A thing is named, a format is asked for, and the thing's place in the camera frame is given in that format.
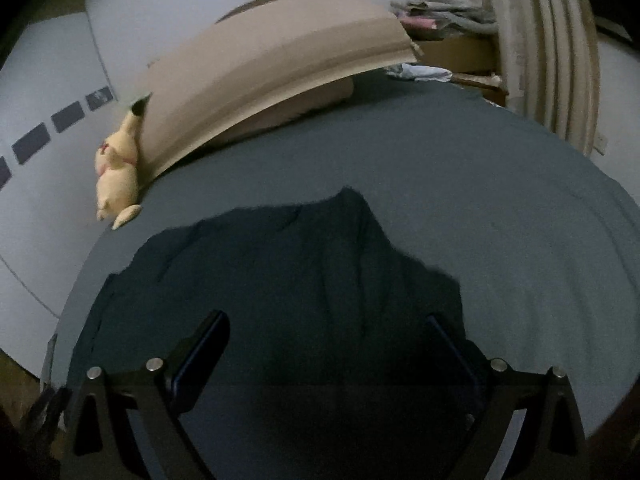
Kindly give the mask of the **dark navy puffer jacket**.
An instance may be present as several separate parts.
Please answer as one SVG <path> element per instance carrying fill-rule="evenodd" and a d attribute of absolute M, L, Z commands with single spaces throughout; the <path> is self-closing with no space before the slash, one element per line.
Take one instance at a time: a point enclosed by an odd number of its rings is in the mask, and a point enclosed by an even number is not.
<path fill-rule="evenodd" d="M 149 238 L 102 285 L 67 382 L 164 358 L 215 311 L 230 321 L 221 385 L 351 387 L 422 362 L 430 318 L 465 335 L 458 282 L 394 247 L 364 197 L 343 188 Z"/>

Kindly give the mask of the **pile of folded clothes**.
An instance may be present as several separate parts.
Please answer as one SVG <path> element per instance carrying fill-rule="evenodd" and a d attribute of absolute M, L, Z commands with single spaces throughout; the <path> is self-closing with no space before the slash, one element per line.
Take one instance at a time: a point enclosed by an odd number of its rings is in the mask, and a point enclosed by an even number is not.
<path fill-rule="evenodd" d="M 413 43 L 471 36 L 492 39 L 498 48 L 498 23 L 490 0 L 393 1 L 390 10 Z"/>

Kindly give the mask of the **grey-blue bed sheet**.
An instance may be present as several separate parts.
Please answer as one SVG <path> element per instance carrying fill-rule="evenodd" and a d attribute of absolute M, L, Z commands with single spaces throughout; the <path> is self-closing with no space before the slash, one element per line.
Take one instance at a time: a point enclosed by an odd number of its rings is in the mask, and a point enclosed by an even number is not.
<path fill-rule="evenodd" d="M 354 100 L 158 178 L 139 218 L 106 233 L 67 300 L 70 359 L 105 280 L 152 236 L 235 209 L 360 193 L 392 245 L 460 287 L 465 338 L 514 370 L 567 374 L 586 438 L 578 479 L 639 474 L 639 208 L 546 128 L 465 90 L 381 75 Z M 212 479 L 433 479 L 426 358 L 351 387 L 221 385 L 179 417 Z M 149 479 L 168 479 L 138 411 Z"/>

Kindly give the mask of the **yellow Pikachu plush toy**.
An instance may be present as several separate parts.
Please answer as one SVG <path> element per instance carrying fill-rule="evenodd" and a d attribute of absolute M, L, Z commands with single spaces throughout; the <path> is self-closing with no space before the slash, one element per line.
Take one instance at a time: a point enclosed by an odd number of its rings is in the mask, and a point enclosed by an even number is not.
<path fill-rule="evenodd" d="M 96 150 L 96 220 L 111 220 L 118 230 L 136 218 L 139 204 L 138 136 L 151 95 L 134 101 L 119 128 Z"/>

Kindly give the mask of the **wooden bedside cabinet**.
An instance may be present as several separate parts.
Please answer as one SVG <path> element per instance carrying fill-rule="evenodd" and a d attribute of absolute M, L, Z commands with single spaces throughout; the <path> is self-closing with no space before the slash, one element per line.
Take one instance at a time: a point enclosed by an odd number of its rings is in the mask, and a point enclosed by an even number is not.
<path fill-rule="evenodd" d="M 446 68 L 452 81 L 467 89 L 480 90 L 484 98 L 505 107 L 508 92 L 500 75 L 495 41 L 483 37 L 459 36 L 414 42 L 419 64 Z"/>

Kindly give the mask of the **beige pleated curtain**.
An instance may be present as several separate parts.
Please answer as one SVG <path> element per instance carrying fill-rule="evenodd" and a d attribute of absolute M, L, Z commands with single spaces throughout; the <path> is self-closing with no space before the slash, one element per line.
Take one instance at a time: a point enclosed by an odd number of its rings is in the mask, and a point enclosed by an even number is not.
<path fill-rule="evenodd" d="M 600 63 L 589 0 L 490 0 L 506 105 L 585 156 L 597 136 Z"/>

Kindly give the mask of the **beige padded headboard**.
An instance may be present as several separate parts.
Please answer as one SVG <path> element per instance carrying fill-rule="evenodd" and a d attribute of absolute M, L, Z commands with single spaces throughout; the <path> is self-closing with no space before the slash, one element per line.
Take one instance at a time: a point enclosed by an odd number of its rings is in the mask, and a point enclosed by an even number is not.
<path fill-rule="evenodd" d="M 221 133 L 300 94 L 414 61 L 396 16 L 370 0 L 276 0 L 226 18 L 155 61 L 139 136 L 149 184 Z"/>

